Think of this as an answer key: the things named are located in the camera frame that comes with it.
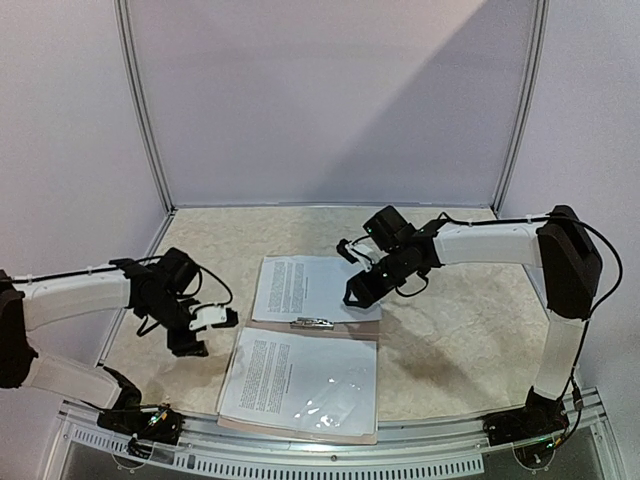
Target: black cable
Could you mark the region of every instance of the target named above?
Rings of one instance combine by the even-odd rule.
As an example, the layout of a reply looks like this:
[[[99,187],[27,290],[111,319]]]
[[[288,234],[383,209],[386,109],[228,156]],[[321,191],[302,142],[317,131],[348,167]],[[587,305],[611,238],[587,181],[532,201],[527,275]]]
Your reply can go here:
[[[576,423],[573,424],[573,428],[571,429],[571,431],[566,435],[566,436],[562,436],[562,441],[557,444],[554,448],[554,450],[557,450],[558,448],[560,448],[562,445],[564,445],[565,443],[567,443],[567,440],[569,440],[571,438],[571,436],[576,433],[576,430],[578,430],[578,425],[580,425],[580,420],[582,419],[582,410],[578,411],[578,416],[576,417]]]
[[[199,310],[202,310],[203,308],[206,307],[226,307],[227,305],[229,305],[231,302],[233,302],[233,292],[231,291],[231,289],[229,288],[229,286],[220,278],[218,277],[215,273],[213,273],[211,270],[209,270],[207,267],[203,267],[202,265],[198,265],[198,267],[204,271],[207,275],[209,275],[211,278],[213,278],[215,281],[217,281],[229,294],[229,300],[227,300],[226,302],[222,302],[222,303],[203,303],[202,305],[198,305],[192,313],[196,313]]]
[[[160,410],[161,408],[166,408],[166,405],[160,405],[160,404],[153,404],[153,403],[149,403],[149,404],[145,404],[145,405],[138,405],[136,408],[122,408],[122,409],[118,409],[118,410],[113,410],[113,409],[109,409],[109,408],[101,408],[98,407],[97,405],[94,405],[93,403],[90,402],[85,402],[84,400],[80,400],[82,403],[84,403],[85,405],[93,408],[94,410],[99,411],[100,413],[106,413],[106,412],[110,412],[110,413],[133,413],[133,412],[139,412],[142,409],[148,409],[148,408],[156,408],[158,410]]]
[[[463,222],[463,221],[455,220],[451,218],[449,214],[447,214],[447,212],[440,213],[440,215],[438,215],[438,218],[445,218],[447,222],[453,223],[454,225],[461,225],[461,226],[483,226],[483,225],[501,225],[501,224],[504,225],[504,224],[530,223],[530,222],[546,222],[549,220],[564,221],[564,222],[571,222],[576,225],[580,225],[581,227],[585,228],[589,232],[593,233],[596,237],[598,237],[598,239],[602,241],[602,243],[604,243],[607,246],[607,248],[609,249],[613,257],[615,258],[618,266],[618,279],[616,280],[614,285],[604,295],[602,295],[598,299],[598,301],[593,305],[593,307],[591,307],[591,310],[589,312],[589,317],[585,320],[590,319],[593,316],[593,312],[595,312],[596,308],[598,308],[602,304],[602,302],[604,302],[611,295],[613,295],[613,293],[618,289],[618,287],[620,287],[620,284],[622,283],[624,267],[622,265],[622,259],[620,258],[620,254],[618,253],[616,248],[613,246],[613,244],[609,241],[609,239],[607,239],[607,237],[605,237],[602,233],[600,233],[598,230],[596,230],[594,227],[592,227],[588,223],[585,223],[581,220],[577,220],[575,218],[569,218],[569,217],[562,217],[562,216],[545,215],[543,217],[513,218],[513,219],[505,218],[505,219],[497,219],[497,220],[482,220],[479,222],[473,222],[473,221]]]
[[[356,255],[360,255],[362,258],[366,259],[369,261],[369,264],[371,264],[371,266],[373,266],[374,261],[371,259],[371,257],[369,255],[367,255],[366,253],[362,253],[359,252],[357,250],[351,250],[351,253],[355,253]]]
[[[155,255],[153,257],[144,257],[144,258],[139,258],[137,260],[133,260],[134,263],[142,263],[142,262],[148,262],[150,260],[157,260],[159,258],[162,258],[161,255]],[[120,267],[103,267],[103,268],[96,268],[96,269],[92,269],[91,273],[105,273],[105,272],[115,272],[116,270],[120,270]],[[80,275],[87,275],[89,273],[89,270],[74,270],[71,272],[64,272],[64,273],[53,273],[51,275],[42,275],[40,277],[33,277],[31,279],[28,278],[20,278],[20,279],[5,279],[2,280],[1,282],[5,282],[5,283],[12,283],[14,285],[23,285],[26,283],[35,283],[35,282],[44,282],[46,280],[58,280],[60,278],[69,278],[69,277],[77,277]]]
[[[198,265],[198,286],[196,287],[196,289],[193,292],[191,292],[191,293],[183,293],[181,295],[177,295],[177,297],[180,300],[186,300],[188,298],[193,298],[198,293],[200,293],[201,289],[202,289],[202,269],[200,268],[200,265]]]
[[[153,325],[151,325],[149,328],[145,329],[144,327],[147,326],[147,317],[145,317],[145,319],[142,322],[142,325],[140,325],[138,327],[138,330],[136,330],[136,335],[140,338],[144,337],[146,334],[153,332],[156,328],[158,328],[160,326],[160,322],[156,322]]]
[[[584,342],[587,338],[587,330],[589,330],[589,325],[591,322],[585,322],[584,329],[582,330],[582,336],[580,337],[580,343],[578,344],[578,350],[576,351],[576,356],[573,358],[573,364],[571,365],[571,374],[569,375],[569,379],[567,383],[565,383],[564,388],[562,389],[562,393],[558,398],[564,398],[567,394],[567,390],[569,390],[569,384],[575,382],[575,373],[576,368],[578,367],[578,360],[580,359],[580,354],[582,353],[582,348],[584,347]]]
[[[353,242],[351,242],[353,245],[355,245],[358,242],[361,242],[362,240],[366,240],[367,238],[370,238],[371,235],[363,235],[360,238],[356,238]]]
[[[423,286],[420,290],[417,290],[417,291],[412,292],[412,293],[403,293],[403,292],[401,292],[401,291],[400,291],[400,289],[399,289],[398,287],[396,287],[396,288],[395,288],[396,293],[397,293],[398,295],[400,295],[401,297],[403,297],[403,298],[411,298],[411,297],[415,297],[415,296],[416,296],[416,295],[418,295],[419,293],[424,292],[424,291],[427,289],[427,287],[429,286],[429,282],[428,282],[426,279],[424,279],[424,278],[423,278],[422,280],[424,281],[424,286]]]
[[[137,437],[137,434],[135,436],[131,436],[129,443],[127,443],[127,453],[132,457],[148,460],[153,453],[153,445],[143,445],[138,442]]]

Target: clipboard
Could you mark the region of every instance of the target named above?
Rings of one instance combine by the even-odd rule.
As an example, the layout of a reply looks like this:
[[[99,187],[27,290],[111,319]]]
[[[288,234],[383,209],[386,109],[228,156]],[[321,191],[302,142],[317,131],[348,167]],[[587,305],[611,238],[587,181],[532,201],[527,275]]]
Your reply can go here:
[[[369,321],[362,323],[340,323],[335,324],[333,330],[319,330],[311,327],[296,328],[291,327],[286,323],[273,323],[273,322],[257,322],[255,320],[249,320],[245,323],[244,327],[238,332],[236,336],[233,354],[229,363],[229,369],[225,376],[224,383],[218,398],[217,410],[218,425],[233,430],[238,430],[252,434],[274,435],[277,437],[284,437],[292,440],[311,441],[316,443],[327,444],[344,444],[344,445],[375,445],[378,441],[377,426],[378,426],[378,410],[377,410],[377,379],[376,390],[374,391],[375,418],[374,418],[374,433],[362,434],[359,436],[354,435],[335,435],[335,434],[322,434],[311,433],[303,430],[295,430],[289,428],[280,428],[274,426],[266,426],[254,423],[248,423],[233,418],[228,418],[222,415],[222,403],[224,401],[227,388],[231,380],[231,371],[236,360],[238,353],[238,342],[240,336],[245,329],[266,330],[278,333],[288,333],[293,335],[320,337],[320,338],[340,338],[340,339],[353,339],[353,340],[366,340],[376,341],[376,357],[377,357],[377,338],[379,331],[379,321]],[[377,376],[377,358],[376,358],[376,376]]]

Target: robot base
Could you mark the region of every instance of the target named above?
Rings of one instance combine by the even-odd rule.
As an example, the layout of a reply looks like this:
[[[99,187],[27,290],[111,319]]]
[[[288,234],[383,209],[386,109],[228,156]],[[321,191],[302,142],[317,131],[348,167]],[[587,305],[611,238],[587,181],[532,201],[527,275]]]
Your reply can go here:
[[[122,392],[113,408],[98,416],[98,426],[124,435],[136,434],[140,440],[177,445],[184,417],[168,406],[159,406],[153,412],[142,411],[140,390],[116,370],[104,369],[118,380]]]
[[[549,400],[529,390],[524,407],[483,418],[491,446],[549,435],[569,425],[562,400]]]

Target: vent grille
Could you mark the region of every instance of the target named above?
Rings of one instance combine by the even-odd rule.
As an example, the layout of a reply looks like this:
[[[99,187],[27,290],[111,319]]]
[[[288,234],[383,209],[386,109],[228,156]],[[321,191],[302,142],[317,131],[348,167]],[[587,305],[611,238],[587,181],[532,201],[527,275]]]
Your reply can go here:
[[[129,457],[127,441],[110,432],[76,426],[73,441],[105,452]],[[201,453],[176,452],[172,464],[149,461],[150,464],[198,473],[220,479],[239,480],[422,480],[461,478],[484,473],[481,455],[461,458],[411,463],[389,467],[264,467],[249,462],[217,459]]]

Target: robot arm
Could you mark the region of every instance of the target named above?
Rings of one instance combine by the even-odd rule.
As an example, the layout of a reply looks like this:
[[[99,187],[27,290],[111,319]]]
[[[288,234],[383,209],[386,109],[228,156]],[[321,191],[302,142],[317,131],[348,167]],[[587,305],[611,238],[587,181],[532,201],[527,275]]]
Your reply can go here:
[[[386,207],[364,228],[387,253],[369,261],[352,242],[338,253],[366,267],[347,283],[345,304],[368,308],[417,274],[425,283],[432,268],[459,263],[515,263],[542,267],[550,319],[543,358],[524,409],[494,415],[485,424],[492,444],[562,429],[562,395],[572,378],[584,320],[590,317],[602,259],[573,210],[557,206],[548,216],[519,221],[464,223],[432,220],[419,230]]]
[[[200,266],[175,248],[147,265],[119,259],[86,272],[41,278],[10,278],[0,270],[0,388],[53,391],[101,410],[98,424],[105,428],[177,441],[179,414],[165,408],[158,417],[164,421],[149,428],[153,412],[139,409],[142,395],[126,377],[107,367],[90,368],[49,355],[31,346],[27,333],[86,313],[130,308],[167,330],[167,347],[175,356],[206,356],[197,332],[207,325],[233,327],[238,317],[224,304],[201,305],[194,295],[185,294],[196,275],[201,281]]]

